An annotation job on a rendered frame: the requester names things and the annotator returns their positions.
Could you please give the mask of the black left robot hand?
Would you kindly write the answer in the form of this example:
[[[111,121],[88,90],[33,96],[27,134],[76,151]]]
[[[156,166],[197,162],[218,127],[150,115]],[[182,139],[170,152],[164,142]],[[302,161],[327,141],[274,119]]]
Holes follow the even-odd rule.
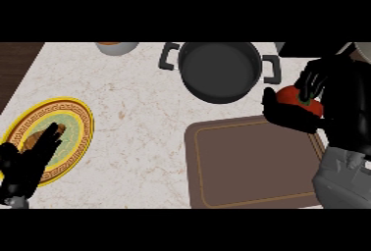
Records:
[[[5,176],[0,183],[2,205],[6,205],[8,198],[26,196],[30,199],[36,193],[45,167],[62,142],[57,130],[58,124],[52,123],[34,148],[24,153],[11,142],[0,145],[0,172]]]

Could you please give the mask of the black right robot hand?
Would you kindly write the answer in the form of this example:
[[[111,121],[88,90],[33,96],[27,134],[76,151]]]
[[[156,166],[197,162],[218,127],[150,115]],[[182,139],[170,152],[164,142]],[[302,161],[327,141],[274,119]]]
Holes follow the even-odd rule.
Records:
[[[331,147],[371,157],[371,65],[346,55],[314,60],[295,86],[302,100],[323,96],[324,116],[297,105],[280,103],[268,87],[262,97],[266,120],[308,133],[321,128]]]

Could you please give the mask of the red bell pepper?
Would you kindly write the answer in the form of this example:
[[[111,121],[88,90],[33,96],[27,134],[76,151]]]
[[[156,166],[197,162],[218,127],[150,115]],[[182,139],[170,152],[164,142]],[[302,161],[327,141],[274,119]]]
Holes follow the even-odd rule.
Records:
[[[302,107],[312,112],[318,117],[324,115],[323,103],[311,98],[306,102],[300,100],[300,90],[295,85],[289,85],[275,93],[277,101],[283,104],[290,104]]]

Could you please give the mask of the brown tray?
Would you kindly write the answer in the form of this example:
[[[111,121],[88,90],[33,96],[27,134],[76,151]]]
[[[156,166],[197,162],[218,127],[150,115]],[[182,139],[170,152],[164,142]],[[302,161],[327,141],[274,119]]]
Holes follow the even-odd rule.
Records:
[[[320,204],[312,178],[326,146],[317,134],[265,117],[195,123],[185,130],[190,206],[290,209]]]

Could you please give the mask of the brown croissant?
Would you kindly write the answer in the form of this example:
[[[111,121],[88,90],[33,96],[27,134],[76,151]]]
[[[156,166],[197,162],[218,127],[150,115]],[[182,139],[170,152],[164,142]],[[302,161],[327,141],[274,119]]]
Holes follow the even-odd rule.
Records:
[[[57,132],[58,132],[60,134],[62,134],[64,131],[65,131],[65,129],[67,129],[67,126],[65,126],[64,124],[60,124],[60,125],[58,125],[58,130],[57,130]],[[24,146],[23,146],[21,152],[26,152],[27,150],[31,150],[31,149],[34,148],[42,134],[43,134],[43,130],[42,130],[42,131],[37,131],[36,133],[33,133],[33,134],[28,136],[28,138],[27,138],[27,140],[26,140],[26,142],[24,142]]]

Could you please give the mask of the yellow patterned plate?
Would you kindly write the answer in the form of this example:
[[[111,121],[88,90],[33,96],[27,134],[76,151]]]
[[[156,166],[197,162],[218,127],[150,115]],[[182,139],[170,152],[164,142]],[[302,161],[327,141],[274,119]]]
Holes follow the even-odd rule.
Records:
[[[95,118],[89,106],[73,97],[57,97],[36,104],[11,124],[0,143],[23,149],[28,136],[52,123],[64,124],[62,143],[45,168],[40,186],[55,182],[74,168],[89,149],[95,133]]]

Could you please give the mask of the dark grey pot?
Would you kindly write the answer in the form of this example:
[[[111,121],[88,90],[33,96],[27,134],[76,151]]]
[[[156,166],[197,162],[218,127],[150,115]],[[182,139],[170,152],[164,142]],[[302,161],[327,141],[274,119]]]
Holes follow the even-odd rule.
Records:
[[[262,75],[262,62],[272,63],[268,84],[281,83],[277,55],[262,55],[252,42],[167,42],[159,68],[179,69],[185,88],[204,102],[229,104],[252,91]]]

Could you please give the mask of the dark brown wooden panel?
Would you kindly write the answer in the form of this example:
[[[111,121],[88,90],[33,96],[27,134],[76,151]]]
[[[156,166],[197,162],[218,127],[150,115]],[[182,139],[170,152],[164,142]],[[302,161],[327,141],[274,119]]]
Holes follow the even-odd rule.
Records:
[[[43,45],[43,42],[0,42],[0,114]]]

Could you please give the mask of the grey cup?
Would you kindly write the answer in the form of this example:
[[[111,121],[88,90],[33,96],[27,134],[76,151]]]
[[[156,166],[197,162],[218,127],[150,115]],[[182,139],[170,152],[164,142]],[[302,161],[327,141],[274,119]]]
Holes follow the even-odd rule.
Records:
[[[139,45],[138,42],[98,42],[99,50],[110,56],[122,56],[128,54]]]

